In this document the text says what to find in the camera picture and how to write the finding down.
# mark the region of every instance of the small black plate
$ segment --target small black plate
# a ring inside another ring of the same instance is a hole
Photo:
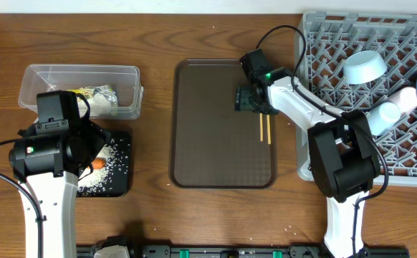
[[[86,178],[81,179],[77,191],[77,197],[119,197],[128,192],[129,173],[132,167],[132,140],[128,132],[113,131],[111,140],[104,148],[109,148],[113,155],[107,159],[107,173],[104,180],[95,186],[81,186],[83,180],[89,176],[95,176],[94,171]]]

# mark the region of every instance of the clear plastic container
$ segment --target clear plastic container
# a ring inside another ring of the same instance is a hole
[[[118,98],[117,107],[91,107],[91,118],[136,119],[140,116],[143,87],[137,67],[91,64],[31,64],[24,73],[19,106],[38,113],[37,94],[54,90],[109,85]],[[84,114],[86,108],[80,107]]]

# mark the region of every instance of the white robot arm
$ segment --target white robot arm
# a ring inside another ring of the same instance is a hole
[[[294,83],[298,85],[302,93],[312,98],[316,103],[321,106],[327,106],[327,110],[330,112],[334,114],[340,114],[342,112],[341,109],[329,106],[326,102],[301,86],[297,78],[294,79]],[[317,123],[328,123],[334,120],[334,117],[321,113],[314,105],[308,103],[308,101],[304,100],[293,90],[291,77],[284,77],[274,81],[274,84],[268,87],[268,96],[271,106],[292,119],[304,132],[307,132],[309,128]],[[358,199],[367,195],[367,191],[360,191],[349,196],[342,203],[335,198],[327,198],[325,245],[335,258],[352,256],[354,205]],[[360,209],[358,209],[357,234],[355,236],[355,248],[357,252],[363,248],[363,241],[361,239],[363,207],[364,202],[360,204]]]
[[[78,177],[64,172],[62,177],[53,173],[28,176],[21,184],[38,200],[45,218],[43,222],[43,257],[76,257],[75,198]],[[29,200],[21,194],[25,215],[26,257],[37,257],[37,223]]]

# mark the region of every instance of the plastic container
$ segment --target plastic container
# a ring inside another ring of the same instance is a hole
[[[31,64],[24,73],[19,106],[38,113],[37,94],[54,90],[109,85],[118,98],[117,107],[91,107],[91,118],[136,119],[140,116],[143,87],[137,67],[92,64]]]
[[[304,86],[330,105],[343,110],[369,111],[417,80],[417,15],[310,11],[299,29],[306,36],[307,53],[298,69]],[[302,41],[294,36],[294,60]],[[350,85],[342,72],[348,57],[365,50],[381,55],[387,72],[378,79]],[[312,180],[307,134],[296,129],[298,175]],[[405,115],[375,142],[384,153],[389,185],[417,186],[417,109]],[[383,176],[374,180],[383,183]]]

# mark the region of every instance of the white bowl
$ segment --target white bowl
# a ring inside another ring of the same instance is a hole
[[[361,84],[379,78],[387,71],[381,55],[373,50],[361,51],[345,60],[344,76],[348,84]]]

